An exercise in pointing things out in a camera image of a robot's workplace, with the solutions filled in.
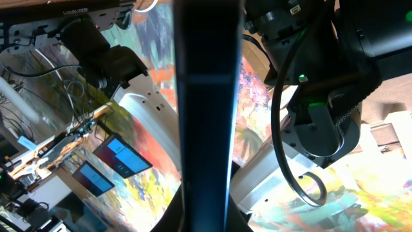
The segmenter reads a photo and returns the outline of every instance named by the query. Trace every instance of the colorful painting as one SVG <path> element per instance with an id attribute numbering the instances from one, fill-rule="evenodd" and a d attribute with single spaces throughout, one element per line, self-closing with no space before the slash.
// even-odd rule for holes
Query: colorful painting
<path id="1" fill-rule="evenodd" d="M 174 46 L 172 10 L 170 4 L 156 6 L 148 14 L 134 15 L 135 22 L 126 31 L 116 26 L 103 32 L 110 44 L 130 47 L 149 67 L 149 73 L 167 102 L 176 109 L 174 81 Z M 75 63 L 63 46 L 44 50 L 56 64 Z M 30 54 L 16 56 L 28 61 L 27 72 L 45 69 L 36 66 L 40 60 Z M 239 76 L 239 101 L 233 159 L 244 165 L 270 136 L 270 96 L 249 63 L 242 58 Z M 78 111 L 90 111 L 107 98 L 88 86 L 75 70 L 63 70 L 63 76 L 82 81 L 88 92 L 97 99 L 89 102 L 75 98 Z M 48 124 L 61 128 L 71 120 L 71 109 L 66 104 L 66 91 L 53 76 L 27 81 L 43 99 L 59 110 L 23 92 L 24 98 L 48 119 Z M 38 91 L 51 86 L 53 91 Z M 82 93 L 80 88 L 70 92 Z M 113 231 L 150 231 L 162 217 L 180 185 L 180 175 L 165 151 L 128 112 L 114 104 L 106 124 L 142 154 L 153 168 L 128 179 L 121 178 L 93 155 L 104 133 L 90 135 L 81 151 L 115 187 L 96 198 L 83 198 L 90 210 Z M 328 201 L 321 208 L 301 202 L 286 183 L 258 208 L 249 225 L 254 231 L 412 231 L 412 173 L 402 152 L 388 152 L 380 157 L 368 153 L 348 155 L 328 169 L 315 169 L 326 184 Z M 316 197 L 317 186 L 310 179 L 299 180 L 304 189 Z"/>

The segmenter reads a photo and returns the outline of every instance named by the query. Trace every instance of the white pipe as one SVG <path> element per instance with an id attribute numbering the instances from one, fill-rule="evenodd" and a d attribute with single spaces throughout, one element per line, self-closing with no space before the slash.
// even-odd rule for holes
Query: white pipe
<path id="1" fill-rule="evenodd" d="M 37 131 L 43 136 L 48 137 L 52 134 L 50 127 L 34 111 L 23 98 L 0 77 L 0 93 L 2 93 L 29 121 L 35 126 Z"/>

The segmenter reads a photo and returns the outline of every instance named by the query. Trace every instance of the black tube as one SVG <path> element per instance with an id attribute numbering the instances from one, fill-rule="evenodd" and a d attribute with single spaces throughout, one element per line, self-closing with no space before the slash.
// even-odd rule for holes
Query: black tube
<path id="1" fill-rule="evenodd" d="M 303 200 L 304 202 L 306 202 L 307 204 L 313 207 L 321 207 L 326 203 L 326 198 L 327 198 L 326 188 L 322 180 L 317 175 L 311 172 L 307 172 L 304 174 L 306 176 L 313 178 L 316 181 L 317 185 L 319 186 L 319 189 L 321 190 L 321 196 L 319 197 L 319 199 L 316 200 L 310 197 L 308 194 L 306 194 L 304 190 L 302 189 L 302 187 L 299 185 L 299 183 L 297 183 L 296 179 L 294 178 L 292 172 L 290 171 L 288 161 L 286 159 L 285 151 L 283 151 L 279 107 L 281 104 L 283 82 L 288 73 L 291 63 L 294 60 L 295 54 L 297 53 L 299 47 L 302 45 L 304 39 L 322 21 L 324 15 L 330 9 L 331 6 L 333 7 L 334 3 L 335 3 L 335 0 L 327 0 L 323 6 L 322 12 L 318 15 L 317 19 L 300 33 L 299 37 L 296 39 L 295 43 L 292 45 L 291 49 L 288 52 L 288 55 L 285 58 L 285 61 L 282 65 L 279 75 L 277 77 L 277 82 L 275 85 L 275 90 L 273 92 L 273 99 L 272 99 L 271 129 L 272 129 L 272 140 L 273 140 L 273 145 L 274 145 L 274 149 L 276 153 L 277 162 L 279 163 L 279 167 L 281 168 L 282 174 L 284 178 L 286 179 L 286 181 L 288 182 L 289 186 L 299 195 L 299 198 L 301 200 Z"/>
<path id="2" fill-rule="evenodd" d="M 16 226 L 13 222 L 9 221 L 7 218 L 0 215 L 0 221 L 9 226 L 10 228 L 14 229 L 16 232 L 23 232 L 18 226 Z"/>

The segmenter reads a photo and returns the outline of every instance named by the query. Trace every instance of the blue screen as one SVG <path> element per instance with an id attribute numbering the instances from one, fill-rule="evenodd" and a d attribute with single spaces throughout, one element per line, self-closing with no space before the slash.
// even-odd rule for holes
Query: blue screen
<path id="1" fill-rule="evenodd" d="M 113 139 L 108 147 L 116 153 L 115 157 L 134 173 L 141 172 L 149 167 L 146 162 L 117 139 Z"/>
<path id="2" fill-rule="evenodd" d="M 102 178 L 102 176 L 93 170 L 89 165 L 84 165 L 80 172 L 89 179 L 96 187 L 98 187 L 102 192 L 106 192 L 111 188 L 111 185 Z"/>

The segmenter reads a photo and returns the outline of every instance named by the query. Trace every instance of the green led light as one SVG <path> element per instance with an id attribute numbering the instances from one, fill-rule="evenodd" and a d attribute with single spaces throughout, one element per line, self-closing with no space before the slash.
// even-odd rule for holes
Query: green led light
<path id="1" fill-rule="evenodd" d="M 310 103 L 309 107 L 324 106 L 324 105 L 326 105 L 326 102 L 314 102 L 314 103 Z"/>
<path id="2" fill-rule="evenodd" d="M 298 80 L 300 83 L 308 81 L 308 77 L 305 74 L 301 74 L 298 76 Z"/>
<path id="3" fill-rule="evenodd" d="M 406 21 L 412 22 L 412 10 L 406 14 Z"/>

